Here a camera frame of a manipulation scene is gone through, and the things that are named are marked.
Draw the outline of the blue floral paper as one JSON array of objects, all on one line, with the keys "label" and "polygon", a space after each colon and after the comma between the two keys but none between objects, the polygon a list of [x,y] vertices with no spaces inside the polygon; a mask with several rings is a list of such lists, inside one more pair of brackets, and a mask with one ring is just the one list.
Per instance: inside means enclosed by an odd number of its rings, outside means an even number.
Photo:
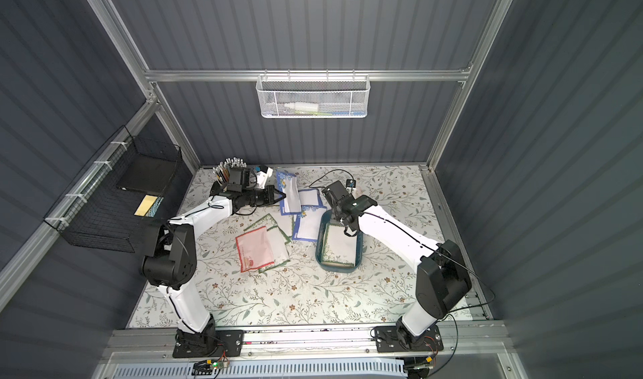
[{"label": "blue floral paper", "polygon": [[303,206],[301,213],[296,216],[292,239],[315,242],[326,211],[324,206]]},{"label": "blue floral paper", "polygon": [[301,201],[299,197],[297,176],[286,171],[276,171],[277,189],[286,195],[280,201],[280,212],[282,216],[296,215],[301,213]]}]

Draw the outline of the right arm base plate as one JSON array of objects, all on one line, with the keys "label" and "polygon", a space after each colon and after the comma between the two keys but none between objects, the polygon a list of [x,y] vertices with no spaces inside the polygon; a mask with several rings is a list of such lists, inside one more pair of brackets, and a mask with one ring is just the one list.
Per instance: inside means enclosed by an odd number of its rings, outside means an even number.
[{"label": "right arm base plate", "polygon": [[432,325],[419,336],[413,336],[403,325],[380,325],[371,330],[371,337],[379,353],[422,352],[435,355],[444,350],[437,325]]}]

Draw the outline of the blue bordered stationery paper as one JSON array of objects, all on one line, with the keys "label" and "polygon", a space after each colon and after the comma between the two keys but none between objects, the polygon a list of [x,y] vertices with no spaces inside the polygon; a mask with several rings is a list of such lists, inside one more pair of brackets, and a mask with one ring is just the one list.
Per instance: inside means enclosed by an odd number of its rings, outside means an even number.
[{"label": "blue bordered stationery paper", "polygon": [[306,188],[298,191],[301,209],[324,207],[321,195],[316,188]]}]

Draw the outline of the black notebook in basket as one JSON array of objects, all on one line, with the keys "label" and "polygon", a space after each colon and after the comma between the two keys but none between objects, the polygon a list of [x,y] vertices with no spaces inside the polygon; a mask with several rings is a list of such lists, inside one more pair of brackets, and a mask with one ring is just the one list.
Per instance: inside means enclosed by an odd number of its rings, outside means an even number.
[{"label": "black notebook in basket", "polygon": [[175,175],[177,163],[148,155],[137,155],[117,181],[117,188],[151,196],[162,196]]}]

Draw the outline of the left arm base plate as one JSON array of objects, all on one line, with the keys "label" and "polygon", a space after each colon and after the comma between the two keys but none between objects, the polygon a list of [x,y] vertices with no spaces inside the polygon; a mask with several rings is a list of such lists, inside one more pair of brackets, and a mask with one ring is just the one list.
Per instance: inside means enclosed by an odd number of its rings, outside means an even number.
[{"label": "left arm base plate", "polygon": [[214,333],[190,334],[177,330],[172,357],[239,357],[244,341],[242,330],[219,330]]}]

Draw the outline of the yellow sticky note pad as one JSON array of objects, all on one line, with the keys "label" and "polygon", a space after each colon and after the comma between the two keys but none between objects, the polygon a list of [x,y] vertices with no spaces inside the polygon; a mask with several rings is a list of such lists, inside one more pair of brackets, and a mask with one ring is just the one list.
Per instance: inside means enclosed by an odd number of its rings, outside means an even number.
[{"label": "yellow sticky note pad", "polygon": [[152,207],[156,204],[157,199],[157,196],[145,195],[138,208],[134,212],[134,215],[147,216],[148,213],[152,210]]}]

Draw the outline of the red bordered stationery paper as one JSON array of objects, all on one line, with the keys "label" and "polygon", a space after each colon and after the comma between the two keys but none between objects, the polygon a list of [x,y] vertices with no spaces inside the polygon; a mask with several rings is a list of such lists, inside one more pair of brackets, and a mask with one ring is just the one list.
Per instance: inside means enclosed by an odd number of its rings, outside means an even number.
[{"label": "red bordered stationery paper", "polygon": [[238,236],[235,244],[241,273],[267,268],[275,262],[266,226]]}]

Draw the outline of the small green circuit board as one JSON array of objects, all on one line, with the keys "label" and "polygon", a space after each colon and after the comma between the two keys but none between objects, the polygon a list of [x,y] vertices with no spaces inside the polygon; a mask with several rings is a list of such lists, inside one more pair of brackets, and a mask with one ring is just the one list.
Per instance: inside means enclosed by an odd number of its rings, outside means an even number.
[{"label": "small green circuit board", "polygon": [[192,367],[192,376],[196,377],[212,377],[217,378],[221,372],[229,368],[230,361],[226,359],[222,360],[202,360],[200,362],[194,362]]}]

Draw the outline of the bundle of pencils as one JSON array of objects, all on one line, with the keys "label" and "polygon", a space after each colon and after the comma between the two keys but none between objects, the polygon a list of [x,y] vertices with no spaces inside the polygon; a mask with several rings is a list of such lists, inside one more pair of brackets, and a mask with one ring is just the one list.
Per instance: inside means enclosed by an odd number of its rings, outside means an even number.
[{"label": "bundle of pencils", "polygon": [[217,166],[214,166],[212,173],[219,184],[229,181],[230,173],[233,168],[246,168],[246,162],[241,158],[228,158],[221,161]]}]

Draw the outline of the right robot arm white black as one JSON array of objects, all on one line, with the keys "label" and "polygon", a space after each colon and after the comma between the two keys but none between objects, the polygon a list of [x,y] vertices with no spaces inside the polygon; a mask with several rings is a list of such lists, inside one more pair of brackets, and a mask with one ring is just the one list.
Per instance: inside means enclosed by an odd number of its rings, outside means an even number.
[{"label": "right robot arm white black", "polygon": [[456,243],[439,243],[417,233],[371,197],[354,197],[340,181],[321,193],[347,232],[375,238],[415,271],[415,303],[396,323],[400,340],[416,341],[472,289],[470,271]]}]

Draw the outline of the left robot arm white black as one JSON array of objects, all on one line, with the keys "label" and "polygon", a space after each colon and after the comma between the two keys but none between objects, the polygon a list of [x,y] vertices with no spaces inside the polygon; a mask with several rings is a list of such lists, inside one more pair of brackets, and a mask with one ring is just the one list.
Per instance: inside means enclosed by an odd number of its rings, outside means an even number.
[{"label": "left robot arm white black", "polygon": [[214,322],[193,282],[198,266],[196,240],[209,228],[240,209],[272,206],[286,195],[267,181],[273,169],[229,167],[212,184],[209,197],[200,205],[178,216],[144,229],[144,257],[141,271],[148,283],[157,288],[172,305],[181,335],[212,339],[209,325]]}]

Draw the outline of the teal plastic storage box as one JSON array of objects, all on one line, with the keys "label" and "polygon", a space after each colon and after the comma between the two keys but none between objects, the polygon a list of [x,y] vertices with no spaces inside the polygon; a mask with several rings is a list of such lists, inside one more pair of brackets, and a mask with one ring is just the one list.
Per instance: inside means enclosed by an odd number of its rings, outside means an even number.
[{"label": "teal plastic storage box", "polygon": [[363,259],[363,233],[348,236],[345,226],[325,211],[316,242],[315,258],[322,269],[333,273],[352,273]]}]

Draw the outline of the green floral stationery paper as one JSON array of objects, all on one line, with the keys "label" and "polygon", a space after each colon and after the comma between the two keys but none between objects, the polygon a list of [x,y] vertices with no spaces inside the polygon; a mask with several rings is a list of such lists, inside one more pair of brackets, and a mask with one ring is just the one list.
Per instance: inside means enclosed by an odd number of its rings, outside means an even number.
[{"label": "green floral stationery paper", "polygon": [[281,215],[279,211],[271,211],[271,216],[275,219],[278,227],[283,231],[287,238],[292,238],[294,220],[291,215]]}]

